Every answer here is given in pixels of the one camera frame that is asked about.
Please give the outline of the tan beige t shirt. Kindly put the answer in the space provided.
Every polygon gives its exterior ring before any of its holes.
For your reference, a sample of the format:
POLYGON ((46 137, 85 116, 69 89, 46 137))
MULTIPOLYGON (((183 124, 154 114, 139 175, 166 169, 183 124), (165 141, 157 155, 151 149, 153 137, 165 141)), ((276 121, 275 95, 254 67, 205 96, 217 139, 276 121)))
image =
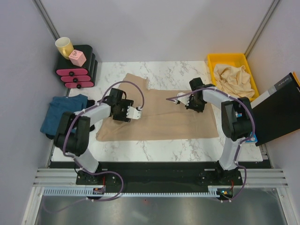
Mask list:
POLYGON ((134 106, 144 104, 139 120, 121 122, 107 118, 96 134, 96 140, 157 141, 218 137, 215 115, 210 104, 203 112, 186 109, 167 98, 176 96, 177 90, 148 89, 148 80, 126 74, 119 89, 134 101, 134 106))

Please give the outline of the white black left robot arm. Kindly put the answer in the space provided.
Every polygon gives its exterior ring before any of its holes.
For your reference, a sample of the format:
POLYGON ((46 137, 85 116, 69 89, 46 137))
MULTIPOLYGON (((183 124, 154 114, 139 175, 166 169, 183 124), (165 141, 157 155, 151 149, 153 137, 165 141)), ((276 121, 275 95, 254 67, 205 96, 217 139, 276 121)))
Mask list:
POLYGON ((97 122, 112 118, 122 122, 130 122, 129 110, 134 101, 127 99, 126 92, 113 88, 109 95, 97 101, 91 107, 77 112, 64 112, 54 138, 54 145, 63 155, 71 158, 80 168, 87 171, 87 180, 99 184, 103 173, 98 170, 99 162, 88 150, 90 128, 97 122))

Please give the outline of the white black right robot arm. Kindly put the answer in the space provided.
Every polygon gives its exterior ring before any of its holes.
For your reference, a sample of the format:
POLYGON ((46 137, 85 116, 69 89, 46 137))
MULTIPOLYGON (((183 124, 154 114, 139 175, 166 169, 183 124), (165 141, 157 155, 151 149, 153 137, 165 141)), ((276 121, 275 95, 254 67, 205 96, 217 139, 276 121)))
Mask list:
POLYGON ((221 126, 226 136, 223 153, 218 163, 220 170, 215 172, 215 180, 226 184, 232 178, 231 170, 237 166, 240 145, 255 132, 250 100, 247 97, 235 98, 220 91, 212 84, 203 84, 201 78, 189 82, 192 94, 188 97, 187 109, 198 113, 210 103, 221 110, 221 126))

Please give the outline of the blue white booklet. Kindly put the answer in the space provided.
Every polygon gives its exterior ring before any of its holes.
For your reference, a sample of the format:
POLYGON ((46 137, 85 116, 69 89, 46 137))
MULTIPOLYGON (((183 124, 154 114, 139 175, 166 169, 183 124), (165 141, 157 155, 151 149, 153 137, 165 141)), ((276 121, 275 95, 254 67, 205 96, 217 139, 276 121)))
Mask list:
POLYGON ((239 113, 237 117, 238 128, 240 128, 240 134, 237 141, 240 143, 255 143, 256 138, 256 126, 255 120, 252 114, 239 113))

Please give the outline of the cream yellow t shirt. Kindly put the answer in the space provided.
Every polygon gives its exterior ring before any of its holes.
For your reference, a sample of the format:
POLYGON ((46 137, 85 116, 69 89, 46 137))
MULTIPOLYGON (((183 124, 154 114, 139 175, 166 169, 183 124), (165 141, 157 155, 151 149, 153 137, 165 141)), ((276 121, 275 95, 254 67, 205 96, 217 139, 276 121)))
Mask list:
POLYGON ((227 64, 216 64, 213 70, 216 87, 237 98, 252 98, 255 90, 250 83, 250 74, 246 72, 246 67, 234 67, 227 64))

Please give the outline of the black pink drawer unit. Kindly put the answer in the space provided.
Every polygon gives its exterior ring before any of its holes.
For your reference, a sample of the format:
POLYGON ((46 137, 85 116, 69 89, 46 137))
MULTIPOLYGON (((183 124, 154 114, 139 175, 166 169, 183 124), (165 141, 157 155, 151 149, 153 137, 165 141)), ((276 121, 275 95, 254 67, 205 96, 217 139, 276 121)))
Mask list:
POLYGON ((74 49, 84 53, 86 62, 83 66, 73 65, 70 60, 65 59, 58 53, 54 73, 68 89, 82 89, 95 86, 98 61, 93 53, 93 48, 90 45, 75 45, 74 49))

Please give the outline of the yellow plastic bin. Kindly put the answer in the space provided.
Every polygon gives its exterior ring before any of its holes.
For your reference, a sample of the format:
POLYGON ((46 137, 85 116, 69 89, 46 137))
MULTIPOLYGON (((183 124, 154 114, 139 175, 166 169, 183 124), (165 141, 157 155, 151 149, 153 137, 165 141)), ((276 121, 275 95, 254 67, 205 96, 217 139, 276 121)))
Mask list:
POLYGON ((252 76, 250 67, 248 65, 248 62, 247 62, 244 54, 242 54, 242 53, 212 53, 212 54, 208 54, 207 60, 208 60, 208 68, 209 68, 210 75, 211 75, 211 81, 214 85, 216 85, 216 81, 214 78, 213 70, 214 70, 216 64, 227 64, 227 65, 234 66, 237 68, 244 65, 246 67, 246 72, 249 73, 251 76, 250 77, 251 87, 252 87, 252 89, 255 90, 254 96, 249 99, 250 99, 250 101, 254 101, 257 97, 259 97, 258 89, 256 87, 254 78, 252 76))

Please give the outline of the pink cube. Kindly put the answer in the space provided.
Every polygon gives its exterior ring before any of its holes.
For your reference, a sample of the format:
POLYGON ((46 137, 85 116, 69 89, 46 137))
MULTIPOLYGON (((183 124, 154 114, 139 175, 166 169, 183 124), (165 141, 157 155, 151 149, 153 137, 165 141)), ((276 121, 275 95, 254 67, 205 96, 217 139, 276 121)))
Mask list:
POLYGON ((68 57, 73 65, 82 67, 86 62, 86 57, 82 51, 74 49, 68 57))

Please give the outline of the black clip file binder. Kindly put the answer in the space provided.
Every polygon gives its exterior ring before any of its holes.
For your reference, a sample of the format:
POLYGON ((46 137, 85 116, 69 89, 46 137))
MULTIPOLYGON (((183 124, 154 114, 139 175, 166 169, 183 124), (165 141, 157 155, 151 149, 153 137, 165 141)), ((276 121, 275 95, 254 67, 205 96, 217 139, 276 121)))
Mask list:
POLYGON ((300 81, 289 73, 251 102, 256 146, 266 144, 300 128, 300 81))

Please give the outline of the yellow mug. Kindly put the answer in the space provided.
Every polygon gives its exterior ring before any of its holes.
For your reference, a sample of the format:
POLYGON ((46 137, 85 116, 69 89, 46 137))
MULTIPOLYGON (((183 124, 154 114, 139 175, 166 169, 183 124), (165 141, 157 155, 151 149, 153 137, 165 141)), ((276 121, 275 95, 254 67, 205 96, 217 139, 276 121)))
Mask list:
POLYGON ((65 58, 69 59, 69 55, 74 50, 73 44, 71 43, 70 38, 60 37, 55 41, 55 46, 57 47, 60 54, 65 58))

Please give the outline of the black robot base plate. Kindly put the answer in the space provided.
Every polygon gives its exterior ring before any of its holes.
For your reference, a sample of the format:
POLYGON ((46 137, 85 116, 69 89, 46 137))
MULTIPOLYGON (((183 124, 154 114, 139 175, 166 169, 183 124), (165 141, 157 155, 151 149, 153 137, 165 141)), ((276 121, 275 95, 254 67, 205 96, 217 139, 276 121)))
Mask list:
POLYGON ((108 193, 126 194, 200 193, 209 186, 240 186, 238 169, 223 172, 216 162, 102 162, 90 175, 78 171, 76 184, 104 185, 108 193))

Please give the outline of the aluminium frame rail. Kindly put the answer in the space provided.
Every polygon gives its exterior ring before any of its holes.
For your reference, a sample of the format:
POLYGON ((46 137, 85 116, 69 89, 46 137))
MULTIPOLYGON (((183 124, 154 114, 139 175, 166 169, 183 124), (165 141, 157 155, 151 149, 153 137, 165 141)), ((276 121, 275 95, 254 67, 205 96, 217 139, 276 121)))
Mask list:
POLYGON ((201 186, 234 186, 243 184, 247 188, 285 188, 288 186, 281 169, 247 169, 239 170, 235 178, 218 181, 213 177, 212 169, 197 171, 192 169, 121 169, 117 174, 92 176, 74 169, 38 169, 33 185, 36 187, 69 187, 133 184, 197 184, 201 186))

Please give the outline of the right aluminium corner post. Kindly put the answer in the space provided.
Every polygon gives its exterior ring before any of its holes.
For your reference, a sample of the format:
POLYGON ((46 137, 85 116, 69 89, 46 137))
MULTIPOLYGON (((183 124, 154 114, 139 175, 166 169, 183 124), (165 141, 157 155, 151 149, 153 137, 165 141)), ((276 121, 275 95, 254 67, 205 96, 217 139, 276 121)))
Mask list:
POLYGON ((257 30, 255 31, 248 47, 246 48, 244 55, 246 59, 250 56, 251 52, 255 48, 259 38, 261 37, 262 33, 264 32, 265 28, 267 27, 269 21, 271 20, 272 16, 274 15, 275 11, 277 10, 278 6, 280 5, 281 0, 273 0, 268 7, 264 17, 262 18, 257 30))

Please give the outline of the aluminium corner post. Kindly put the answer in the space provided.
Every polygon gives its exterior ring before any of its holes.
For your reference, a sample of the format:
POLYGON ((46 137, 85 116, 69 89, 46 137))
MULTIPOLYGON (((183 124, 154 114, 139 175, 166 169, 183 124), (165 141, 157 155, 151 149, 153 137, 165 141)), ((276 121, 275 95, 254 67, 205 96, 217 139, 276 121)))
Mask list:
POLYGON ((60 35, 57 31, 57 29, 54 26, 54 23, 52 22, 45 6, 43 5, 41 0, 33 0, 32 1, 35 5, 35 7, 37 8, 38 12, 40 13, 43 21, 45 22, 47 28, 49 29, 51 35, 53 36, 53 38, 55 40, 57 40, 58 38, 60 38, 60 35))
POLYGON ((275 11, 277 10, 278 6, 280 5, 281 0, 273 0, 268 7, 264 17, 262 18, 257 30, 255 31, 248 47, 246 48, 244 55, 246 59, 250 56, 251 52, 255 48, 259 38, 261 37, 262 33, 264 32, 265 28, 267 27, 269 21, 271 20, 272 16, 274 15, 275 11))

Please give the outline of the left aluminium corner post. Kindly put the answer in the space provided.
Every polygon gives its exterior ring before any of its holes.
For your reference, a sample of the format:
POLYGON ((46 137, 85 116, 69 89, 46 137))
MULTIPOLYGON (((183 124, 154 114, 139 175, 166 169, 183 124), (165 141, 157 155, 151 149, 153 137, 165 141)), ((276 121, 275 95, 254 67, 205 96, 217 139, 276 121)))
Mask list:
POLYGON ((47 28, 49 29, 51 35, 53 36, 53 38, 55 40, 57 40, 58 38, 60 38, 60 35, 57 31, 57 29, 54 26, 54 23, 52 22, 45 6, 43 5, 41 0, 33 0, 32 1, 35 5, 35 7, 37 8, 38 12, 40 13, 43 21, 45 22, 47 28))

